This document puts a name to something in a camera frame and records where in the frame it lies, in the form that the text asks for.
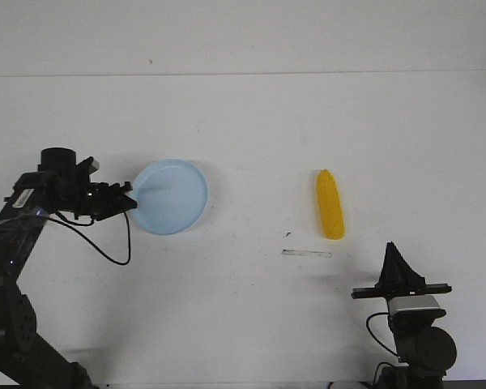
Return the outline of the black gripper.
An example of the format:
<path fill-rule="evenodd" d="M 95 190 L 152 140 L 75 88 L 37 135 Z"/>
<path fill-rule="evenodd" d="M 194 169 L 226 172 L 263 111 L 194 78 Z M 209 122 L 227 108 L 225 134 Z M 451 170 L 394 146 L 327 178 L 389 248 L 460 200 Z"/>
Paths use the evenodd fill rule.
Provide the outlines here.
<path fill-rule="evenodd" d="M 390 300 L 394 297 L 446 294 L 452 291 L 448 284 L 428 284 L 425 278 L 414 271 L 405 261 L 393 242 L 386 244 L 386 252 L 378 281 L 380 287 L 354 288 L 352 299 L 384 298 Z M 396 285 L 403 287 L 423 287 L 395 289 Z"/>
<path fill-rule="evenodd" d="M 41 151 L 38 171 L 49 175 L 45 181 L 46 211 L 49 214 L 57 215 L 63 221 L 69 221 L 63 212 L 72 213 L 75 221 L 80 216 L 101 221 L 138 206 L 135 200 L 125 196 L 130 192 L 130 182 L 101 182 L 99 194 L 104 199 L 92 204 L 96 190 L 88 173 L 92 157 L 78 163 L 76 152 L 68 148 L 49 147 Z"/>

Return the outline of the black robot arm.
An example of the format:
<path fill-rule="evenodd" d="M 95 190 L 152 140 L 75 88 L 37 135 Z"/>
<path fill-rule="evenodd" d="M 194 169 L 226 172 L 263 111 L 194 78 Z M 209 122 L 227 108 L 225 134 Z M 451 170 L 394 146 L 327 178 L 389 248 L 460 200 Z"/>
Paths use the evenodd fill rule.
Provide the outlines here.
<path fill-rule="evenodd" d="M 47 221 L 78 232 L 92 223 L 135 209 L 129 182 L 92 182 L 99 168 L 93 157 L 81 162 L 73 150 L 42 151 L 36 171 L 23 173 L 0 211 L 0 373 L 17 388 L 92 388 L 87 370 L 70 362 L 37 332 L 37 317 L 17 284 L 23 267 Z"/>
<path fill-rule="evenodd" d="M 457 356 L 434 326 L 444 310 L 386 245 L 369 262 L 315 229 L 308 197 L 233 200 L 212 223 L 173 237 L 135 237 L 134 261 L 95 279 L 118 383 L 272 383 L 355 378 L 379 363 L 380 387 L 437 385 Z"/>

